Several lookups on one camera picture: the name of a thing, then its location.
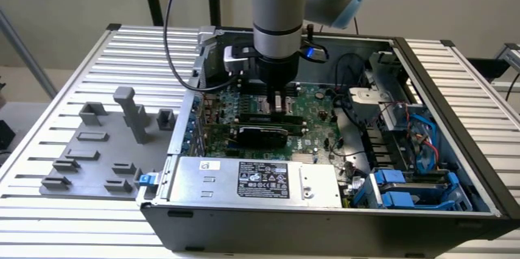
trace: circuit board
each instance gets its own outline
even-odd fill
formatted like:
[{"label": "circuit board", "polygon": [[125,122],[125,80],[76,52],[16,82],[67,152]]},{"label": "circuit board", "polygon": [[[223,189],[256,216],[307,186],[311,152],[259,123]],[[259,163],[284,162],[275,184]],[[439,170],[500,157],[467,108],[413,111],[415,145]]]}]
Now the circuit board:
[{"label": "circuit board", "polygon": [[325,92],[325,87],[300,85],[299,96],[288,98],[287,115],[303,117],[305,132],[301,136],[289,136],[284,148],[261,150],[239,148],[232,139],[232,132],[237,128],[236,117],[240,113],[263,112],[265,97],[240,94],[236,89],[231,88],[221,92],[216,96],[217,101],[211,104],[209,122],[205,126],[207,156],[292,160],[293,154],[309,154],[313,155],[312,161],[316,163],[329,163],[329,152],[325,150],[324,143],[328,138],[329,144],[333,144],[339,138],[339,128],[332,119],[333,97]]}]

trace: white wall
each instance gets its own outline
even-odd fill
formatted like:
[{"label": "white wall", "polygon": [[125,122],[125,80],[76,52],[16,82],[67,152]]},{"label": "white wall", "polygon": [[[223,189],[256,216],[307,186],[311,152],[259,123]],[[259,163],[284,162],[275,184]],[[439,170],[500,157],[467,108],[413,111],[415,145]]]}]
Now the white wall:
[{"label": "white wall", "polygon": [[[75,69],[109,23],[152,25],[147,0],[0,0],[0,6],[48,68]],[[207,0],[176,0],[176,6],[172,24],[209,23]],[[0,66],[23,65],[0,34]]]},{"label": "white wall", "polygon": [[[0,6],[48,68],[73,69],[108,23],[151,24],[147,0],[0,0]],[[224,25],[251,26],[251,0],[221,0],[221,8]],[[363,34],[449,39],[469,57],[492,57],[501,43],[520,42],[519,18],[519,0],[365,0],[357,16]],[[207,0],[175,0],[172,25],[208,23]],[[3,36],[0,65],[23,65]]]}]

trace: warning label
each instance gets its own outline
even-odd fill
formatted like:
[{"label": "warning label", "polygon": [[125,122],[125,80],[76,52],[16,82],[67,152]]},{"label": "warning label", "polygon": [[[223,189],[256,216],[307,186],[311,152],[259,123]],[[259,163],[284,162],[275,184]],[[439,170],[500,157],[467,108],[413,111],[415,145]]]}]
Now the warning label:
[{"label": "warning label", "polygon": [[285,163],[240,162],[240,197],[289,198],[289,176]]}]

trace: blue latch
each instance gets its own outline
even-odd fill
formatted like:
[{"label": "blue latch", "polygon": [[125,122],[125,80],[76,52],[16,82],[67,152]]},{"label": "blue latch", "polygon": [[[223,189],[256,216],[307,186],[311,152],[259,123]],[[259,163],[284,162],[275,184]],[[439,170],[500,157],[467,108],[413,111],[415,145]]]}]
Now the blue latch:
[{"label": "blue latch", "polygon": [[139,177],[139,186],[153,186],[155,176],[152,175],[140,175]]},{"label": "blue latch", "polygon": [[396,169],[381,169],[373,173],[377,184],[407,183],[403,172]]},{"label": "blue latch", "polygon": [[412,209],[415,207],[412,196],[407,192],[387,192],[381,195],[385,208]]}]

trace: sticker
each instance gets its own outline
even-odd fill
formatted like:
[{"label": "sticker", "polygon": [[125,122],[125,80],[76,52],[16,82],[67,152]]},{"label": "sticker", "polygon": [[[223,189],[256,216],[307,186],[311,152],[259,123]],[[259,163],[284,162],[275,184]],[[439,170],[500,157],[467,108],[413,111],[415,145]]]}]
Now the sticker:
[{"label": "sticker", "polygon": [[239,166],[240,197],[289,198],[289,176],[285,163],[241,161]]},{"label": "sticker", "polygon": [[220,170],[220,161],[219,160],[201,160],[199,165],[201,171],[219,171]]}]

